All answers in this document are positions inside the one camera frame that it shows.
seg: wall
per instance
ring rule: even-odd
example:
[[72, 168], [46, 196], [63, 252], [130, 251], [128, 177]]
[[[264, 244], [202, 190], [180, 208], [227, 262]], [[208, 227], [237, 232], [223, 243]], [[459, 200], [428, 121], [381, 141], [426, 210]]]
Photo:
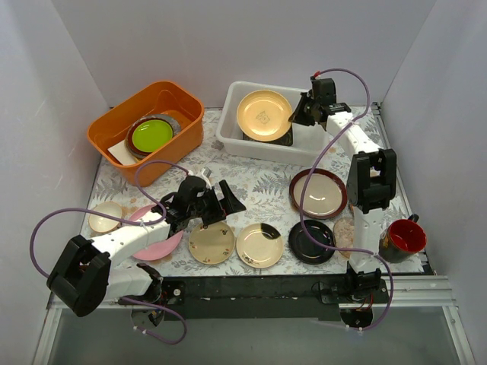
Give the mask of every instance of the wall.
[[433, 7], [384, 101], [427, 253], [447, 274], [477, 363], [487, 361], [487, 2]]
[[[223, 106], [237, 80], [309, 88], [319, 69], [351, 68], [382, 101], [434, 0], [53, 0], [94, 80], [115, 106], [171, 79]], [[339, 95], [364, 103], [348, 75]]]
[[[86, 206], [99, 161], [88, 123], [107, 104], [50, 0], [0, 0], [0, 358], [33, 359], [49, 290], [30, 263], [35, 223], [54, 209]], [[50, 271], [80, 215], [41, 229], [37, 257]]]

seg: mug handle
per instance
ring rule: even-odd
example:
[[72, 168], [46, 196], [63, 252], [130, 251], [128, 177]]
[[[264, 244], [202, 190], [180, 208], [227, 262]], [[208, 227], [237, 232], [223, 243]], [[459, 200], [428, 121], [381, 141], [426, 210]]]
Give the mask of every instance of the mug handle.
[[412, 214], [411, 217], [408, 218], [408, 221], [413, 221], [414, 223], [418, 223], [419, 216], [417, 214]]

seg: gray floor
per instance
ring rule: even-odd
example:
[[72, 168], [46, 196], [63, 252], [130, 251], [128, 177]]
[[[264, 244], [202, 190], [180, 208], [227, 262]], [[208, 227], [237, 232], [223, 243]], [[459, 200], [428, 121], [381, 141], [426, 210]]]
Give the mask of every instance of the gray floor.
[[[177, 337], [178, 322], [157, 332]], [[65, 310], [51, 364], [458, 364], [441, 308], [392, 308], [376, 329], [355, 331], [312, 319], [189, 321], [179, 345], [168, 346], [132, 329], [130, 311], [99, 309], [84, 318]]]

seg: floral tablecloth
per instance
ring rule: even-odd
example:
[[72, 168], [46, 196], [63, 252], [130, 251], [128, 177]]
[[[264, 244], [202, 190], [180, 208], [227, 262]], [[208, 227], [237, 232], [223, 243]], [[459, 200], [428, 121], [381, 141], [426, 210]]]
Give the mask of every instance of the floral tablecloth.
[[[353, 108], [354, 113], [360, 113], [362, 108]], [[308, 265], [298, 261], [288, 247], [288, 235], [291, 228], [299, 221], [298, 213], [291, 208], [288, 187], [292, 177], [305, 167], [256, 160], [247, 157], [237, 157], [227, 154], [223, 144], [215, 137], [220, 109], [207, 109], [203, 119], [204, 141], [200, 147], [184, 157], [180, 164], [192, 171], [199, 171], [208, 167], [212, 171], [212, 184], [226, 179], [234, 194], [247, 206], [245, 212], [232, 214], [227, 224], [234, 229], [236, 236], [251, 223], [263, 222], [271, 224], [281, 233], [285, 240], [285, 251], [277, 264], [267, 269], [256, 269], [245, 265], [236, 252], [219, 265], [204, 265], [197, 262], [189, 253], [188, 237], [199, 220], [190, 222], [184, 232], [179, 246], [169, 256], [156, 262], [149, 262], [163, 277], [167, 276], [217, 276], [217, 275], [302, 275], [302, 274], [340, 274], [345, 272], [346, 260], [335, 252], [333, 257], [321, 265]], [[368, 136], [379, 145], [380, 133], [372, 113], [360, 121], [361, 127]], [[323, 158], [320, 167], [330, 170], [346, 182], [350, 160], [343, 149], [336, 145]], [[177, 169], [168, 170], [152, 186], [147, 188], [149, 194], [156, 198], [168, 192], [177, 191], [183, 179], [183, 173]], [[149, 204], [149, 201], [112, 167], [108, 161], [102, 159], [100, 169], [94, 184], [89, 208], [101, 202], [112, 200], [123, 206], [126, 217], [138, 208]], [[346, 208], [338, 217], [324, 221], [330, 228], [341, 217], [351, 216]], [[396, 197], [391, 201], [384, 220], [380, 223], [384, 229], [396, 219], [407, 215], [404, 199], [398, 189]], [[93, 237], [85, 217], [81, 234]], [[134, 265], [138, 260], [127, 259], [121, 265]], [[391, 265], [393, 272], [423, 271], [421, 260], [417, 255]]]

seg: mug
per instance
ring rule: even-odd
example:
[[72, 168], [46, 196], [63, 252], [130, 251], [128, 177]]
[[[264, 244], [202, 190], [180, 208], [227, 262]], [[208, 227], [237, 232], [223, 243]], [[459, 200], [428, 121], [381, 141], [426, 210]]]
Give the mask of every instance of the mug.
[[419, 219], [413, 214], [408, 219], [393, 222], [381, 235], [379, 255], [387, 262], [397, 264], [421, 251], [426, 246], [426, 233], [416, 223]]

